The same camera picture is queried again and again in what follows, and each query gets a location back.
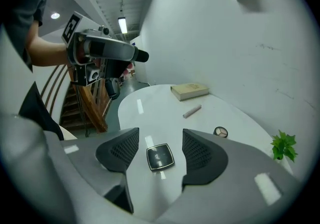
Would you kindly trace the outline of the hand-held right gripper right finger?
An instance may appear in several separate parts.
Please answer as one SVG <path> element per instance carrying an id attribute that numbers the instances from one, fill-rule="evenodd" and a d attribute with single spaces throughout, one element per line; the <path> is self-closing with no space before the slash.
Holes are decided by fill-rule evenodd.
<path id="1" fill-rule="evenodd" d="M 262 224 L 295 200 L 300 183 L 261 150 L 213 134 L 184 129 L 182 193 L 162 224 Z"/>

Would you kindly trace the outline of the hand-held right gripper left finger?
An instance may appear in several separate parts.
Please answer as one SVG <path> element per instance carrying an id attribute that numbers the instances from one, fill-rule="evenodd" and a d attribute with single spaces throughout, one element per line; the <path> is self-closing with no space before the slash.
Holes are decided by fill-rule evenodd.
<path id="1" fill-rule="evenodd" d="M 98 195 L 132 214 L 126 172 L 139 149 L 139 129 L 125 129 L 97 137 L 59 141 L 48 135 L 49 154 L 56 167 L 78 178 Z"/>

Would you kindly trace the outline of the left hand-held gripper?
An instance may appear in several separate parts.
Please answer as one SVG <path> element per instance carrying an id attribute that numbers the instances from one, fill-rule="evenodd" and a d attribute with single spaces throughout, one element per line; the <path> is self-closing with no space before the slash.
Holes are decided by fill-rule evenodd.
<path id="1" fill-rule="evenodd" d="M 93 58 L 108 59 L 104 78 L 120 78 L 131 64 L 131 61 L 147 62 L 149 54 L 132 44 L 107 38 L 109 28 L 74 12 L 62 33 L 62 40 L 67 47 L 67 58 L 73 68 L 72 83 L 77 86 L 88 86 L 101 79 L 102 72 Z M 89 45 L 85 56 L 77 54 L 78 45 L 84 42 Z"/>

